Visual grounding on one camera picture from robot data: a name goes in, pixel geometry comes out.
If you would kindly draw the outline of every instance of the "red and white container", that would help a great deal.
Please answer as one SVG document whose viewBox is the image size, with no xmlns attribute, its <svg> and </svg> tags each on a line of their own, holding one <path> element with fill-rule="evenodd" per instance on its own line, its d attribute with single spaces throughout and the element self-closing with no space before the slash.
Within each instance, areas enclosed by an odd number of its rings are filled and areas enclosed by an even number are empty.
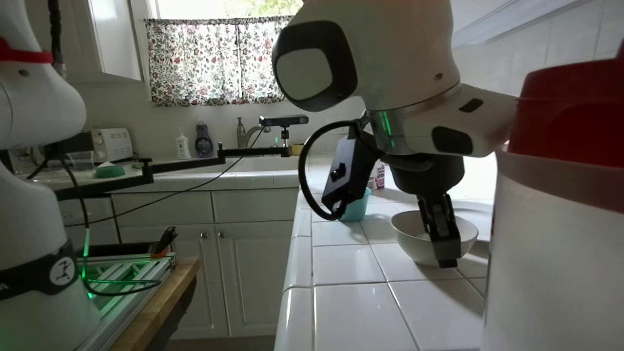
<svg viewBox="0 0 624 351">
<path fill-rule="evenodd" d="M 624 54 L 529 74 L 496 155 L 481 350 L 624 350 Z"/>
</svg>

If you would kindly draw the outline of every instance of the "white bowl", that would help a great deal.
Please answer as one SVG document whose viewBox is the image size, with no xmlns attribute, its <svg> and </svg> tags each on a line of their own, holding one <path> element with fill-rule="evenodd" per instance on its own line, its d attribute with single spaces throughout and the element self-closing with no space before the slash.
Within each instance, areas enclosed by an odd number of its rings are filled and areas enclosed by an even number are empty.
<svg viewBox="0 0 624 351">
<path fill-rule="evenodd" d="M 455 221 L 457 222 L 461 240 L 461 256 L 464 256 L 477 240 L 479 230 L 474 224 L 462 217 L 455 216 Z M 392 217 L 392 226 L 397 232 L 399 245 L 414 262 L 419 265 L 439 267 L 433 251 L 433 245 L 431 244 L 431 238 L 425 232 L 422 224 L 420 211 L 406 211 L 394 215 Z"/>
</svg>

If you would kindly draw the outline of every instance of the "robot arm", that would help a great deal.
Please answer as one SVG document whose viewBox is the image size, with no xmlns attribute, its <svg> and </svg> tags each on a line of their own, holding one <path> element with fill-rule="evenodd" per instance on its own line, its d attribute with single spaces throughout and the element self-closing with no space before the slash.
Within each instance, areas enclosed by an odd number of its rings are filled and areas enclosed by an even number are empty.
<svg viewBox="0 0 624 351">
<path fill-rule="evenodd" d="M 294 105 L 323 111 L 359 96 L 366 106 L 378 152 L 362 137 L 341 142 L 323 204 L 336 211 L 360 198 L 381 158 L 397 186 L 416 195 L 444 267 L 460 257 L 446 192 L 463 178 L 462 156 L 504 143 L 515 114 L 514 97 L 460 82 L 452 26 L 449 0 L 310 0 L 273 48 L 277 83 Z"/>
</svg>

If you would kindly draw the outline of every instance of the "floral curtain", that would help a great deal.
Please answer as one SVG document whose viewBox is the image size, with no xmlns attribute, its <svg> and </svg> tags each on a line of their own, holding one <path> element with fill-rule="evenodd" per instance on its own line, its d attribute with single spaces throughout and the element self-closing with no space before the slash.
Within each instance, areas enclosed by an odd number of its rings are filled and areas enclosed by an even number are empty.
<svg viewBox="0 0 624 351">
<path fill-rule="evenodd" d="M 284 100 L 271 52 L 291 18 L 146 20 L 152 101 L 218 106 Z"/>
</svg>

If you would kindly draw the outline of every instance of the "green sponge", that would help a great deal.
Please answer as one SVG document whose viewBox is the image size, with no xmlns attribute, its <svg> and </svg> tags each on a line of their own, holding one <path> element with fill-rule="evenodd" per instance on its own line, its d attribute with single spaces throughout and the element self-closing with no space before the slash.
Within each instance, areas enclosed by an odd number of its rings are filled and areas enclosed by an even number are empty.
<svg viewBox="0 0 624 351">
<path fill-rule="evenodd" d="M 106 166 L 95 169 L 96 178 L 114 178 L 123 176 L 124 174 L 125 170 L 122 166 Z"/>
</svg>

